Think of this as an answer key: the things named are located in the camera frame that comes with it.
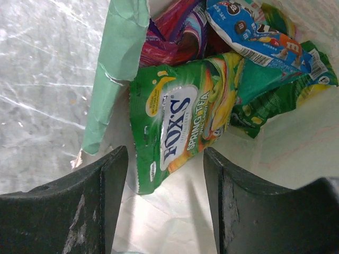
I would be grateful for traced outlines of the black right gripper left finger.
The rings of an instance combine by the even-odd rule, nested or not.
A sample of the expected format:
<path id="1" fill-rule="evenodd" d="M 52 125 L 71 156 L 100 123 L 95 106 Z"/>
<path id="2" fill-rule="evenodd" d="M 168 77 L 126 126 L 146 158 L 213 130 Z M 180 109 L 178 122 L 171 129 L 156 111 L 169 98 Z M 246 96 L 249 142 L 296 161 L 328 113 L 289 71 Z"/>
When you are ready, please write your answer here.
<path id="1" fill-rule="evenodd" d="M 128 161 L 120 146 L 62 178 L 1 195 L 1 253 L 110 253 Z"/>

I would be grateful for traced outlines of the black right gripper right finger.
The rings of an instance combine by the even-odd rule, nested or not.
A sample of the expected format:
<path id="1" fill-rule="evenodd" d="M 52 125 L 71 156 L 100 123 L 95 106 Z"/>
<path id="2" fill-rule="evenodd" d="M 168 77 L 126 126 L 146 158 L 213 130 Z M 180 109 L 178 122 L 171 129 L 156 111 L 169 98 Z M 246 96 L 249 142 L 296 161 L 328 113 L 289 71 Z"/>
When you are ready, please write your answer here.
<path id="1" fill-rule="evenodd" d="M 338 179 L 271 183 L 214 148 L 203 170 L 218 253 L 338 253 Z"/>

